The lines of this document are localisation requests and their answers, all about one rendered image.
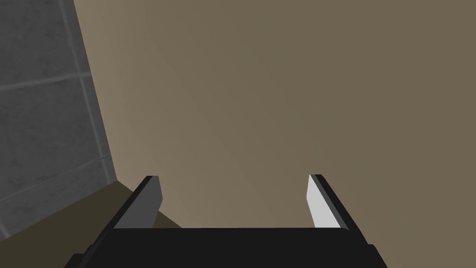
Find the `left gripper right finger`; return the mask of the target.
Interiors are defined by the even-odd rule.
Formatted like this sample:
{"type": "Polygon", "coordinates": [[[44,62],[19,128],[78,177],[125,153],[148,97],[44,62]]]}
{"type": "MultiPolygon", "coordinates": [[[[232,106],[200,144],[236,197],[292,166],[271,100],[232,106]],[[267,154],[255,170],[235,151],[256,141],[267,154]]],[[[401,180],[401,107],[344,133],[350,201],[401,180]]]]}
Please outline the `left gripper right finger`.
{"type": "Polygon", "coordinates": [[[338,198],[322,175],[309,175],[306,200],[314,227],[348,229],[338,209],[338,198]]]}

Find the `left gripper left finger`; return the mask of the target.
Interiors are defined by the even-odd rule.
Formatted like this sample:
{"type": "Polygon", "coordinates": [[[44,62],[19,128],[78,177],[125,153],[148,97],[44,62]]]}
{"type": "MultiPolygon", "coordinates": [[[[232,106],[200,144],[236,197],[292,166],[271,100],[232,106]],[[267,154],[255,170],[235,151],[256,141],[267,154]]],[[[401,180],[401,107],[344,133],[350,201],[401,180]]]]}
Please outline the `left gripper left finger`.
{"type": "Polygon", "coordinates": [[[158,176],[146,176],[107,228],[152,228],[163,200],[158,176]]]}

